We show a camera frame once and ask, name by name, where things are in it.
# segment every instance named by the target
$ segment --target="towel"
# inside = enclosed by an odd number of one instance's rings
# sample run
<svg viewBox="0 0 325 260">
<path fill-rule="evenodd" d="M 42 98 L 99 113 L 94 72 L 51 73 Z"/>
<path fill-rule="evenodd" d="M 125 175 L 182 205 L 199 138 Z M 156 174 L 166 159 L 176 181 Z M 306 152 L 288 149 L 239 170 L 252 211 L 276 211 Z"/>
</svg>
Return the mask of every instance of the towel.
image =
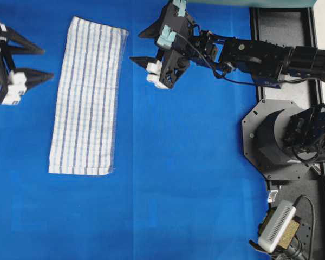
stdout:
<svg viewBox="0 0 325 260">
<path fill-rule="evenodd" d="M 73 18 L 59 82 L 49 173 L 112 172 L 127 36 L 126 30 Z"/>
</svg>

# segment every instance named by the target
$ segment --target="blue surface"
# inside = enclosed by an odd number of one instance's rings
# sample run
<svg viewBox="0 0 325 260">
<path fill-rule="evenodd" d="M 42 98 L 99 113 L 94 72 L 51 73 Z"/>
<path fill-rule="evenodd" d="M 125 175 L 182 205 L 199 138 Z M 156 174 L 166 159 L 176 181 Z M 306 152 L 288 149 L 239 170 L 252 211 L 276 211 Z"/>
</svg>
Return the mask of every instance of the blue surface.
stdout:
<svg viewBox="0 0 325 260">
<path fill-rule="evenodd" d="M 132 55 L 164 1 L 0 0 L 0 20 L 43 47 L 18 67 L 55 73 L 18 107 L 0 106 L 0 259 L 262 259 L 249 246 L 267 208 L 242 156 L 241 118 L 255 90 L 195 65 L 172 91 L 153 88 Z M 250 38 L 249 9 L 189 4 L 203 28 Z M 48 174 L 57 86 L 72 16 L 127 29 L 115 171 Z M 234 79 L 250 80 L 236 73 Z"/>
</svg>

